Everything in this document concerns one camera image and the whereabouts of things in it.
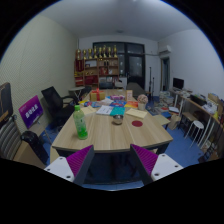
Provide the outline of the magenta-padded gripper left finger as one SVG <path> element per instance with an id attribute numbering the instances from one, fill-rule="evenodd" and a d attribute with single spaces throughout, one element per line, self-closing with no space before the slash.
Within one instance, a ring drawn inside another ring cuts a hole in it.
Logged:
<path id="1" fill-rule="evenodd" d="M 94 157 L 94 146 L 87 146 L 68 157 L 59 156 L 45 171 L 81 186 Z"/>

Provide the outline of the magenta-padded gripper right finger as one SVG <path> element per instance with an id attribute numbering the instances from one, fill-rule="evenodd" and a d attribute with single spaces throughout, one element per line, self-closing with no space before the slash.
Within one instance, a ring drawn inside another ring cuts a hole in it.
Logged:
<path id="1" fill-rule="evenodd" d="M 134 144 L 130 145 L 130 153 L 144 185 L 148 185 L 182 169 L 180 164 L 165 153 L 157 155 Z"/>

